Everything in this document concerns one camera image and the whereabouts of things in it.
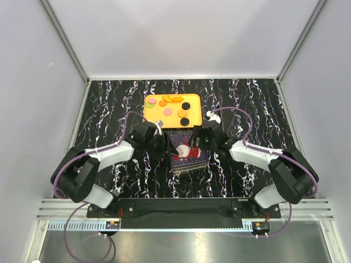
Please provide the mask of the gold box lid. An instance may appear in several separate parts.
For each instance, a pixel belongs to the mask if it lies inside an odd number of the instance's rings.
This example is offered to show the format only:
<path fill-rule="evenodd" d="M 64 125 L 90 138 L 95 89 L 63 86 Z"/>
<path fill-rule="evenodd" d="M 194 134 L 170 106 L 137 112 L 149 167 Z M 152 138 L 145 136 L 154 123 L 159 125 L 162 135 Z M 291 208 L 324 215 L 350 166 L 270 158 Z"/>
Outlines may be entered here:
<path fill-rule="evenodd" d="M 192 135 L 192 130 L 189 129 L 171 129 L 167 132 L 169 135 L 174 147 L 178 151 L 178 156 L 180 158 L 204 158 L 208 157 L 209 152 L 199 149 L 197 146 L 194 149 L 191 149 L 189 146 L 189 140 Z"/>

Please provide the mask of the clear cookie box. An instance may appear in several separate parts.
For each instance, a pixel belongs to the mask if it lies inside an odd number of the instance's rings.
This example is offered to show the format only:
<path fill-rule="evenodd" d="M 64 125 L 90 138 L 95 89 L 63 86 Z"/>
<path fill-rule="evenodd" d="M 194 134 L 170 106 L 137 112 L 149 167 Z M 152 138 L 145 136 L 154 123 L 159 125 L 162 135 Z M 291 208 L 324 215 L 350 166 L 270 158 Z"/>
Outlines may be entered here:
<path fill-rule="evenodd" d="M 169 159 L 171 164 L 171 171 L 174 174 L 180 174 L 183 172 L 199 170 L 207 166 L 208 157 L 199 158 L 180 158 L 179 156 L 173 156 Z"/>

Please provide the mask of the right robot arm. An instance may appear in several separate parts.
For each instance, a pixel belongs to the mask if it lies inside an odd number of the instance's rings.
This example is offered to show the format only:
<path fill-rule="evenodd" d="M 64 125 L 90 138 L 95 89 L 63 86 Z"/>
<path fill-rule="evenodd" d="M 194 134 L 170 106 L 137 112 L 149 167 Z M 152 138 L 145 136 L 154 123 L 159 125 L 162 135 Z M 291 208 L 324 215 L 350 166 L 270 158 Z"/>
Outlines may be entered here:
<path fill-rule="evenodd" d="M 319 177 L 295 147 L 279 150 L 249 144 L 244 139 L 229 137 L 215 121 L 194 126 L 190 145 L 270 173 L 273 183 L 260 189 L 249 203 L 249 211 L 255 217 L 263 216 L 272 205 L 298 204 L 318 191 Z"/>

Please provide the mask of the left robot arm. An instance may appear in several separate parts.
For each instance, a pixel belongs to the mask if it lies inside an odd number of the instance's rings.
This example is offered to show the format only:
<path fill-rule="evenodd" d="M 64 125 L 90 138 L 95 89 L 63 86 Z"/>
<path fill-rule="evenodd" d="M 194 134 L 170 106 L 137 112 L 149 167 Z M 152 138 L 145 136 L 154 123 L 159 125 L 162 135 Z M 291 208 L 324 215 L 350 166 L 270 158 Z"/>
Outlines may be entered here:
<path fill-rule="evenodd" d="M 174 146 L 170 136 L 162 132 L 160 122 L 144 121 L 130 134 L 123 134 L 116 143 L 95 150 L 70 148 L 50 182 L 56 197 L 96 205 L 105 216 L 112 217 L 118 212 L 118 198 L 96 184 L 101 170 L 129 161 L 140 153 L 148 153 L 158 159 L 169 157 L 182 160 L 190 156 L 191 149 L 188 145 Z"/>

